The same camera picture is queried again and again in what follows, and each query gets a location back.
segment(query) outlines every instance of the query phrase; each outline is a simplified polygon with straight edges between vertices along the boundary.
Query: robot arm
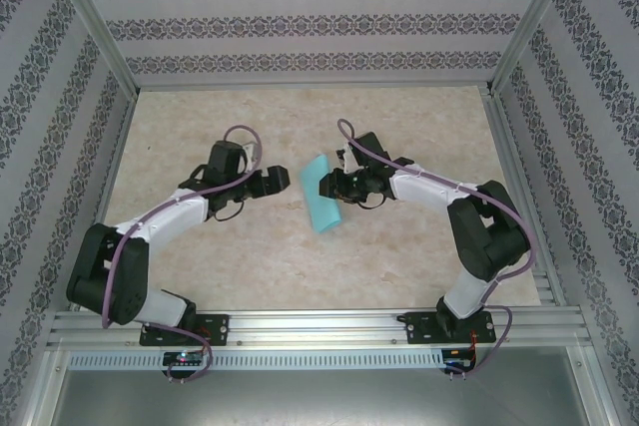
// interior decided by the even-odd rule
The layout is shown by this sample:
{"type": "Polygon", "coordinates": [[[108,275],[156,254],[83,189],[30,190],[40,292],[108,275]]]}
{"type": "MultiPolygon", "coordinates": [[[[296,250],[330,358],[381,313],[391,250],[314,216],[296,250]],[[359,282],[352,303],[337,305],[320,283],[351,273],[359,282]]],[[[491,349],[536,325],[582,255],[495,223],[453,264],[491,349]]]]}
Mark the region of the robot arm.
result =
{"type": "MultiPolygon", "coordinates": [[[[390,160],[374,133],[356,141],[368,150],[390,160]]],[[[319,194],[346,203],[361,205],[369,194],[382,194],[385,200],[417,202],[447,215],[463,269],[455,285],[437,304],[437,323],[451,337],[463,321],[482,307],[482,299],[497,274],[513,265],[530,249],[526,235],[502,210],[458,188],[446,187],[434,180],[393,169],[346,144],[337,151],[343,169],[334,169],[319,183],[319,194]]],[[[394,161],[426,172],[412,160],[394,161]]],[[[477,186],[461,184],[492,197],[515,210],[502,184],[495,181],[477,186]]]]}
{"type": "MultiPolygon", "coordinates": [[[[198,166],[168,201],[238,179],[253,167],[252,153],[253,144],[243,147],[233,142],[216,142],[211,149],[209,162],[198,166]]],[[[195,195],[153,215],[124,245],[112,289],[109,318],[118,324],[138,321],[193,331],[196,325],[195,304],[174,293],[149,287],[150,258],[189,228],[211,217],[217,218],[217,213],[228,202],[243,206],[247,199],[277,194],[289,184],[287,169],[269,167],[266,176],[257,170],[232,189],[195,195]]],[[[98,314],[102,312],[109,274],[107,265],[113,259],[120,239],[142,216],[115,226],[96,223],[87,230],[67,286],[67,298],[70,301],[98,314]]]]}

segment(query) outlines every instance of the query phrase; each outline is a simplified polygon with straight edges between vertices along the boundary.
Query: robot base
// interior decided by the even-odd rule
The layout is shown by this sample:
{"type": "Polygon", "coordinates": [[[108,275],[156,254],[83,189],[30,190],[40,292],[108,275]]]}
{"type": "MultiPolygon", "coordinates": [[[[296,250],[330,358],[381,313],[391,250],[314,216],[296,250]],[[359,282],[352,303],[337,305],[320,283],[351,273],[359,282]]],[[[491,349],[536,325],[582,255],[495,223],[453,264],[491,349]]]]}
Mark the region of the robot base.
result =
{"type": "MultiPolygon", "coordinates": [[[[229,336],[229,316],[227,314],[196,315],[191,332],[204,337],[211,346],[226,346],[229,336]]],[[[202,343],[184,334],[143,326],[140,332],[141,346],[202,346],[202,343]]]]}
{"type": "Polygon", "coordinates": [[[494,343],[497,340],[492,316],[488,311],[478,311],[458,322],[450,336],[439,326],[434,311],[414,311],[397,317],[406,325],[408,344],[468,343],[475,334],[476,343],[494,343]]]}

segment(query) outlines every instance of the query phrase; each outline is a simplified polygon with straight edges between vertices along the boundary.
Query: teal foam block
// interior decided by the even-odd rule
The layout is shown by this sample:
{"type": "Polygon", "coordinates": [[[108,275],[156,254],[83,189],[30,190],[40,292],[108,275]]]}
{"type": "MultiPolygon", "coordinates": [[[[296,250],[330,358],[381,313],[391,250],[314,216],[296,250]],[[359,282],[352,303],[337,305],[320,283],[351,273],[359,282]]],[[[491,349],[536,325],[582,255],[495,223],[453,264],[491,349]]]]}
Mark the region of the teal foam block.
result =
{"type": "Polygon", "coordinates": [[[311,213],[311,223],[316,233],[323,233],[341,223],[337,200],[320,196],[320,180],[329,172],[328,157],[320,155],[300,173],[304,196],[311,213]]]}

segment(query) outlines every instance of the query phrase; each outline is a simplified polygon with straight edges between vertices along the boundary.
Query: table surface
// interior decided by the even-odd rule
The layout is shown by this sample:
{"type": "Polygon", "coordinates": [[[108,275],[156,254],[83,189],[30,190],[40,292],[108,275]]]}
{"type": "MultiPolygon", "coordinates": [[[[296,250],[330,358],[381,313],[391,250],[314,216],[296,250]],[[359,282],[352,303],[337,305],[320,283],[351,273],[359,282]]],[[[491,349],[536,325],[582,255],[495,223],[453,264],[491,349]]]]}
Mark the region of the table surface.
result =
{"type": "MultiPolygon", "coordinates": [[[[107,224],[165,200],[229,126],[250,125],[262,136],[263,167],[287,167],[291,186],[172,241],[152,258],[155,287],[198,309],[433,307],[461,268],[447,217],[403,202],[370,212],[340,205],[341,225],[323,234],[311,228],[299,173],[321,153],[336,165],[340,117],[360,134],[374,131],[393,158],[464,182],[503,182],[474,87],[143,93],[107,224]]],[[[490,302],[539,304],[532,274],[504,282],[490,302]]]]}

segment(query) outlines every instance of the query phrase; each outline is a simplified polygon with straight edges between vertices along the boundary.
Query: striped pattern wall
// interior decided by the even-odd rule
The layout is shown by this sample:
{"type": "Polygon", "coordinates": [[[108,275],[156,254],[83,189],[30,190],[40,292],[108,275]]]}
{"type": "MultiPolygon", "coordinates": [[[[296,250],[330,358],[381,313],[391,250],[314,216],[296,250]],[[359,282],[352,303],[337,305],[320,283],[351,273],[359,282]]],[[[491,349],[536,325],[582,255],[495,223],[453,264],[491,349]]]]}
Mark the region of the striped pattern wall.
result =
{"type": "Polygon", "coordinates": [[[501,92],[622,424],[639,424],[638,1],[552,0],[501,92]]]}
{"type": "Polygon", "coordinates": [[[143,87],[486,81],[530,0],[94,0],[143,87]]]}
{"type": "Polygon", "coordinates": [[[22,414],[50,313],[133,108],[70,0],[0,0],[0,424],[22,414]]]}

